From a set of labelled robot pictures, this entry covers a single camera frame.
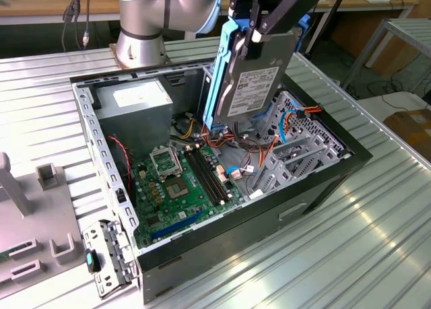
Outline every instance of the ram slot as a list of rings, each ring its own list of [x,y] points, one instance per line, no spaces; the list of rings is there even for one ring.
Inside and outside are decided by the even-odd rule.
[[[197,151],[195,154],[195,158],[197,160],[197,163],[200,165],[201,169],[205,169],[205,173],[208,176],[208,179],[211,180],[212,187],[216,190],[217,196],[219,201],[228,201],[228,196],[226,192],[224,191],[222,184],[220,181],[216,178],[214,175],[212,169],[209,167],[208,163],[205,161],[205,158],[203,155]]]
[[[214,206],[219,205],[220,200],[217,198],[217,193],[214,191],[213,187],[211,186],[211,182],[208,181],[203,169],[200,169],[198,163],[196,162],[195,156],[191,153],[186,153],[185,158],[186,158],[186,161],[189,163],[191,169],[193,170],[193,173],[197,177],[197,180],[199,180],[203,189],[207,193],[211,203]]]

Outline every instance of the expansion slot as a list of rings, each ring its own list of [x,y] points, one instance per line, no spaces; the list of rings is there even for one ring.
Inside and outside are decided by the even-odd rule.
[[[185,226],[188,226],[190,224],[193,224],[195,221],[197,221],[198,217],[203,213],[203,211],[200,211],[199,213],[196,213],[186,219],[183,219],[182,221],[179,221],[175,224],[172,224],[171,226],[168,226],[166,228],[163,228],[161,230],[158,230],[157,232],[154,232],[151,234],[151,238],[153,240],[156,240],[159,237],[163,237],[165,235],[168,235],[172,232],[175,232],[176,230],[179,230]]]
[[[228,196],[198,149],[185,152],[185,158],[202,184],[213,206],[228,200]]]

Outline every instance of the metal bracket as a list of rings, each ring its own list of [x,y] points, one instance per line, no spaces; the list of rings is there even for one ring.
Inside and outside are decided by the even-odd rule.
[[[100,271],[94,274],[100,298],[124,288],[137,277],[135,257],[119,222],[97,221],[83,234],[84,244],[96,251],[101,265]]]

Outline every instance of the hard drive label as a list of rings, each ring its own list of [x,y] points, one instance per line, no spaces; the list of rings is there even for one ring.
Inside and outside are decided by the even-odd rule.
[[[279,67],[242,72],[236,85],[228,116],[261,109]]]

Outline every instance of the workbench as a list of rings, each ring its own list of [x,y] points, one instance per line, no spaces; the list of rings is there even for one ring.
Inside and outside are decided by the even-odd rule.
[[[214,57],[217,38],[167,42],[173,61]],[[0,61],[0,146],[16,176],[65,167],[80,229],[110,211],[69,77],[118,70],[109,49]],[[422,308],[431,305],[431,165],[301,55],[286,73],[373,158],[307,216],[145,308]],[[0,302],[2,308],[140,308],[126,288],[101,301],[86,264]]]
[[[86,0],[81,0],[81,15],[78,21],[86,18]],[[336,0],[320,1],[314,12],[323,13],[306,52],[312,48],[317,36],[325,24],[329,11]],[[62,23],[63,12],[70,0],[13,0],[10,7],[0,6],[0,25]],[[406,18],[416,0],[391,0],[390,3],[369,3],[365,0],[343,0],[338,11],[384,11],[401,10],[399,17]],[[222,15],[227,15],[229,0],[222,0]],[[120,20],[118,0],[91,0],[90,21]],[[195,38],[194,33],[187,32],[186,39]]]

